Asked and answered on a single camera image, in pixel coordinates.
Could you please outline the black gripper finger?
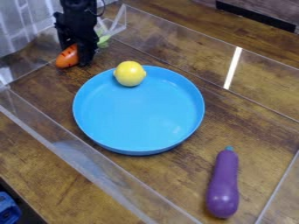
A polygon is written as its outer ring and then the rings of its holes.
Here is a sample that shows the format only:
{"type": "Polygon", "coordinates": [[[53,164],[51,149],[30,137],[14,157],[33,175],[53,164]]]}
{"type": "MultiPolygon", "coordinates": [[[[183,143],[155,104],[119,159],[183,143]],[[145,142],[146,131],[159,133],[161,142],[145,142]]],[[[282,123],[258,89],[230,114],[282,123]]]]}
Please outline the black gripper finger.
{"type": "Polygon", "coordinates": [[[66,50],[74,43],[74,37],[70,30],[58,30],[58,36],[61,41],[61,49],[66,50]]]}
{"type": "Polygon", "coordinates": [[[79,65],[85,67],[94,59],[98,47],[98,41],[95,39],[79,39],[79,65]]]}

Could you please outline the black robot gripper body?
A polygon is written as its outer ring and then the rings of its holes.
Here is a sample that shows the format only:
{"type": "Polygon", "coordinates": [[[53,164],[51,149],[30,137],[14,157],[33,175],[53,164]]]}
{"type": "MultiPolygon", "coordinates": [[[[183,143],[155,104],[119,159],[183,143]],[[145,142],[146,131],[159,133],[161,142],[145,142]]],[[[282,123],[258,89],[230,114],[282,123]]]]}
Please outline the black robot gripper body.
{"type": "Polygon", "coordinates": [[[70,30],[75,43],[79,39],[95,39],[98,23],[98,1],[97,0],[61,0],[63,12],[55,12],[54,17],[57,30],[70,30]]]}

